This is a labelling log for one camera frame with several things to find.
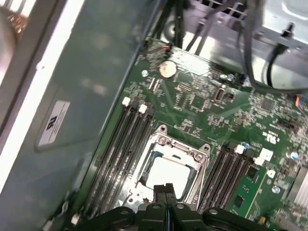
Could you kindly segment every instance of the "label sticker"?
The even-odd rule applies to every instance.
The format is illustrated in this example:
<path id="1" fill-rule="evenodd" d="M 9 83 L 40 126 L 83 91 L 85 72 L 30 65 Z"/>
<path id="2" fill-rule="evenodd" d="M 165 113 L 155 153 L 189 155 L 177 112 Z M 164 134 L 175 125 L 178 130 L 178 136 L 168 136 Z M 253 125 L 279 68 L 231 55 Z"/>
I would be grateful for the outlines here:
<path id="1" fill-rule="evenodd" d="M 67 101 L 59 100 L 56 102 L 43 131 L 43 134 L 39 140 L 39 146 L 51 144 L 55 141 L 69 105 L 70 102 Z"/>

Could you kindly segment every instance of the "cpu socket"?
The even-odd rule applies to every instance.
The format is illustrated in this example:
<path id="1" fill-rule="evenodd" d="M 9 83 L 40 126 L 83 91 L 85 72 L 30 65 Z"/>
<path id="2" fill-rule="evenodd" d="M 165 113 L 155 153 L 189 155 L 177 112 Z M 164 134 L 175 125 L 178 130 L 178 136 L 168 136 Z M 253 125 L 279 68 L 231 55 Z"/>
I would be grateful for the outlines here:
<path id="1" fill-rule="evenodd" d="M 196 204 L 209 161 L 210 146 L 193 148 L 167 135 L 161 125 L 143 149 L 132 175 L 124 206 L 138 209 L 153 200 L 154 185 L 172 183 L 179 202 Z"/>

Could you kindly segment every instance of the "green circuit board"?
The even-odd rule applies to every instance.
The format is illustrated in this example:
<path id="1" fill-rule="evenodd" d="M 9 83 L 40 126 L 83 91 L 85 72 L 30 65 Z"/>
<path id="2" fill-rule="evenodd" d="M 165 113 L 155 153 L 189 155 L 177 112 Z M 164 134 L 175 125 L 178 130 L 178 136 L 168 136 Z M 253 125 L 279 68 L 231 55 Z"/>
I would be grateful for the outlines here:
<path id="1" fill-rule="evenodd" d="M 155 41 L 150 49 L 161 46 Z M 154 109 L 151 132 L 164 124 L 169 136 L 193 147 L 208 143 L 211 155 L 207 173 L 226 143 L 248 144 L 246 151 L 252 159 L 262 150 L 270 150 L 263 164 L 251 164 L 252 175 L 248 170 L 241 178 L 227 210 L 271 229 L 278 228 L 277 218 L 285 218 L 307 231 L 308 212 L 288 200 L 299 169 L 308 162 L 306 106 L 299 110 L 293 97 L 255 91 L 241 74 L 178 48 L 173 48 L 171 63 L 162 66 L 163 54 L 161 50 L 137 59 L 79 193 L 77 207 L 96 171 L 96 158 L 115 127 L 121 102 L 130 97 Z M 168 68 L 174 64 L 176 73 L 170 77 L 174 70 Z M 290 161 L 286 154 L 294 151 L 299 157 Z"/>

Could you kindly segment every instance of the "motherboard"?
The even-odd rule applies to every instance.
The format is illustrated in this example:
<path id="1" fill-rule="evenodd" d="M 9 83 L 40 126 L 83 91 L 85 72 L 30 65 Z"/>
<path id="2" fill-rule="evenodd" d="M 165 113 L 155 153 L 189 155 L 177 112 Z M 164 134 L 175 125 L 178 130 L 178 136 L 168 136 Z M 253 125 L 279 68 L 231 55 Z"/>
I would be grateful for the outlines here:
<path id="1" fill-rule="evenodd" d="M 153 186 L 202 213 L 220 207 L 272 230 L 308 231 L 308 107 L 244 75 L 150 40 L 110 117 L 74 205 L 90 219 L 137 210 Z"/>

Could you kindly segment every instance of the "ram slot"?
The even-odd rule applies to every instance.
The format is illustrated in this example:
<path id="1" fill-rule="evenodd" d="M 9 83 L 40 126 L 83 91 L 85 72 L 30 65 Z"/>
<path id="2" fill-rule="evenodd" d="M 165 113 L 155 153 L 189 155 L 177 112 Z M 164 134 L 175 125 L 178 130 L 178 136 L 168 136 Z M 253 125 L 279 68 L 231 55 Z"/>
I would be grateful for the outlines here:
<path id="1" fill-rule="evenodd" d="M 208 188 L 209 186 L 211 186 L 214 182 L 214 175 L 215 173 L 217 172 L 219 166 L 220 166 L 220 163 L 221 163 L 221 160 L 224 156 L 224 151 L 221 149 L 220 153 L 218 154 L 218 156 L 216 157 L 216 160 L 211 168 L 211 171 L 210 173 L 208 174 L 208 176 L 205 178 L 205 183 L 204 185 L 202 186 L 202 193 L 201 193 L 201 197 L 200 197 L 200 203 L 199 203 L 199 208 L 202 206 L 203 204 L 203 201 L 204 201 L 204 198 L 208 192 Z"/>
<path id="2" fill-rule="evenodd" d="M 118 163 L 116 163 L 116 169 L 114 173 L 110 176 L 111 179 L 105 185 L 105 192 L 103 193 L 103 199 L 98 205 L 100 208 L 99 214 L 106 212 L 106 207 L 109 206 L 110 200 L 112 200 L 114 193 L 112 192 L 113 188 L 116 185 L 117 179 L 123 169 L 125 169 L 128 160 L 129 160 L 129 151 L 138 135 L 139 128 L 142 124 L 143 115 L 139 114 L 137 119 L 134 121 L 134 125 L 132 126 L 132 130 L 127 134 L 127 140 L 123 143 L 121 150 L 115 155 L 118 156 Z"/>
<path id="3" fill-rule="evenodd" d="M 203 193 L 200 200 L 200 210 L 205 210 L 207 208 L 206 206 L 208 205 L 208 199 L 211 196 L 213 188 L 217 185 L 217 176 L 222 174 L 227 159 L 228 154 L 225 152 L 224 148 L 221 148 L 221 151 L 218 154 L 217 159 L 215 160 L 211 172 L 206 178 L 206 183 L 203 187 Z"/>
<path id="4" fill-rule="evenodd" d="M 122 112 L 121 112 L 120 118 L 118 119 L 118 121 L 116 123 L 116 127 L 113 130 L 113 132 L 112 132 L 112 135 L 110 137 L 110 140 L 108 142 L 108 145 L 106 147 L 105 152 L 100 157 L 98 157 L 98 160 L 95 163 L 95 165 L 99 166 L 99 167 L 96 170 L 94 179 L 92 180 L 92 183 L 90 185 L 90 190 L 88 191 L 88 194 L 87 194 L 87 197 L 86 197 L 86 201 L 84 203 L 84 208 L 83 208 L 83 211 L 82 211 L 83 214 L 86 214 L 88 212 L 88 210 L 90 209 L 91 205 L 92 205 L 92 202 L 93 202 L 93 199 L 94 199 L 94 194 L 96 193 L 96 191 L 98 189 L 99 182 L 103 178 L 103 174 L 102 174 L 102 171 L 103 171 L 102 161 L 106 160 L 106 158 L 108 156 L 108 153 L 110 152 L 111 148 L 113 147 L 113 145 L 114 145 L 114 143 L 116 141 L 116 138 L 118 137 L 118 135 L 119 135 L 119 133 L 121 131 L 121 128 L 122 128 L 122 126 L 124 124 L 124 121 L 125 121 L 125 119 L 126 119 L 126 117 L 128 115 L 128 112 L 129 112 L 129 107 L 124 107 Z"/>
<path id="5" fill-rule="evenodd" d="M 153 114 L 148 114 L 145 119 L 144 126 L 141 128 L 141 133 L 139 134 L 138 137 L 134 140 L 134 143 L 132 144 L 132 150 L 129 152 L 129 157 L 128 157 L 128 164 L 126 165 L 123 175 L 119 179 L 119 184 L 116 187 L 115 192 L 113 193 L 115 196 L 113 197 L 112 202 L 109 204 L 108 208 L 106 211 L 109 211 L 112 209 L 116 203 L 117 198 L 119 197 L 121 190 L 125 184 L 125 181 L 129 177 L 130 171 L 133 168 L 134 163 L 138 159 L 138 156 L 140 154 L 140 149 L 142 144 L 145 142 L 145 140 L 148 138 L 148 133 L 150 131 L 150 125 L 151 121 L 153 118 Z"/>
<path id="6" fill-rule="evenodd" d="M 205 198 L 204 205 L 206 208 L 213 206 L 213 201 L 215 200 L 215 197 L 220 190 L 221 184 L 223 183 L 223 176 L 228 171 L 230 161 L 232 161 L 232 155 L 226 154 L 221 163 L 221 167 L 215 177 L 215 183 L 211 185 L 209 193 Z"/>
<path id="7" fill-rule="evenodd" d="M 245 174 L 245 172 L 247 171 L 248 167 L 249 167 L 249 163 L 246 160 L 241 159 L 241 161 L 239 162 L 236 168 L 236 171 L 234 172 L 235 173 L 233 177 L 234 180 L 231 181 L 231 185 L 228 187 L 229 190 L 226 191 L 227 194 L 221 204 L 221 208 L 225 209 L 229 205 L 230 200 L 232 199 L 235 193 L 235 190 L 239 186 L 241 179 L 243 175 Z"/>
<path id="8" fill-rule="evenodd" d="M 228 168 L 224 171 L 222 182 L 220 183 L 219 190 L 215 194 L 215 198 L 213 199 L 212 204 L 210 207 L 220 207 L 221 200 L 224 197 L 226 191 L 228 191 L 228 183 L 232 180 L 232 174 L 235 170 L 235 167 L 238 164 L 238 159 L 234 158 L 232 154 L 230 154 L 230 160 L 228 162 Z"/>
<path id="9" fill-rule="evenodd" d="M 119 161 L 118 154 L 122 150 L 123 144 L 125 144 L 125 141 L 128 138 L 128 134 L 130 134 L 133 126 L 135 125 L 134 122 L 137 119 L 136 112 L 137 112 L 136 107 L 130 108 L 130 115 L 128 116 L 128 119 L 125 123 L 125 126 L 124 126 L 123 130 L 121 131 L 121 134 L 119 135 L 119 139 L 117 139 L 117 141 L 115 142 L 114 146 L 112 147 L 112 149 L 109 153 L 109 156 L 111 156 L 111 159 L 109 161 L 109 164 L 107 163 L 105 165 L 105 168 L 104 168 L 105 170 L 102 172 L 103 180 L 100 182 L 100 186 L 99 186 L 99 189 L 97 191 L 97 196 L 94 200 L 93 209 L 91 211 L 89 218 L 93 218 L 98 213 L 98 211 L 100 209 L 100 204 L 101 204 L 101 201 L 104 197 L 104 192 L 105 192 L 105 189 L 106 189 L 106 183 L 108 182 L 108 179 L 110 178 L 110 176 L 112 175 L 112 173 L 115 170 L 114 166 L 116 166 L 118 161 Z"/>
<path id="10" fill-rule="evenodd" d="M 218 195 L 215 199 L 215 206 L 222 207 L 222 201 L 227 196 L 230 185 L 233 181 L 233 177 L 236 173 L 237 166 L 239 165 L 241 159 L 236 156 L 233 157 L 232 163 L 228 171 L 226 171 L 226 176 L 224 182 L 221 185 L 221 190 L 218 192 Z"/>

